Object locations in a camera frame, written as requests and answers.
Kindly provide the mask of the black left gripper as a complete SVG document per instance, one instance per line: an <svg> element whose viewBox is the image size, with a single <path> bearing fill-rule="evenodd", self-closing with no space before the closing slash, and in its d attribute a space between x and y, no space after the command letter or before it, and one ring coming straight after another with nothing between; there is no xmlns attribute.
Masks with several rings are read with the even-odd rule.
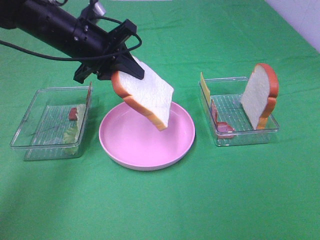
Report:
<svg viewBox="0 0 320 240"><path fill-rule="evenodd" d="M127 19L102 38L94 38L90 46L101 44L97 56L84 57L73 79L82 84L90 74L96 74L98 80L109 81L113 73L121 71L142 80L145 71L130 53L137 46L127 48L125 44L131 36L137 36L137 26Z"/></svg>

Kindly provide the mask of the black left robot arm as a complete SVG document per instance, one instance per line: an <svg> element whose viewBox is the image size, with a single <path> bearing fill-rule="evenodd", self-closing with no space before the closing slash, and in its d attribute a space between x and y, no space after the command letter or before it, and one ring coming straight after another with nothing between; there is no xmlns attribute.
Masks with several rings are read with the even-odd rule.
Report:
<svg viewBox="0 0 320 240"><path fill-rule="evenodd" d="M73 79L83 83L90 74L99 80L110 80L116 71L143 79L145 71L134 60L126 40L137 39L137 27L130 20L107 32L97 25L106 20L105 9L97 0L91 0L79 17L61 7L66 1L58 0L2 0L0 26L3 29L21 29L42 42L66 54L66 61L78 61L80 67Z"/></svg>

